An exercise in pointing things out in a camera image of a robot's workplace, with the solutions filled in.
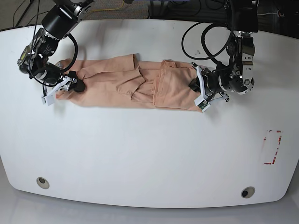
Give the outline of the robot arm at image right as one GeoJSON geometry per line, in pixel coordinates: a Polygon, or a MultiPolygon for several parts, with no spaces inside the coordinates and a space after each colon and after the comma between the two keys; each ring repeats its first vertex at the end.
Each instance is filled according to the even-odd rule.
{"type": "Polygon", "coordinates": [[[189,86],[203,95],[204,102],[212,102],[216,94],[228,101],[227,92],[243,95],[253,89],[255,46],[251,34],[258,32],[258,4],[257,0],[227,0],[224,4],[227,22],[213,23],[202,32],[201,45],[207,55],[205,59],[212,60],[216,69],[200,72],[189,86]],[[219,52],[212,54],[206,45],[206,35],[217,27],[227,28],[230,34],[219,52]]]}

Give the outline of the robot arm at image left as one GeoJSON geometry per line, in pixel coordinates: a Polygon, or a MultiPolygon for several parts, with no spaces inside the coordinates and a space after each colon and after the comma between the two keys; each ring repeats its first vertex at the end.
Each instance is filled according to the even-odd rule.
{"type": "Polygon", "coordinates": [[[71,70],[78,56],[78,44],[71,31],[83,20],[93,3],[92,0],[56,0],[43,18],[42,27],[34,31],[31,43],[26,46],[17,64],[22,73],[42,85],[43,93],[48,87],[77,93],[85,91],[84,81],[71,70]],[[49,63],[48,59],[64,38],[73,42],[75,52],[71,62],[62,69],[49,63]]]}

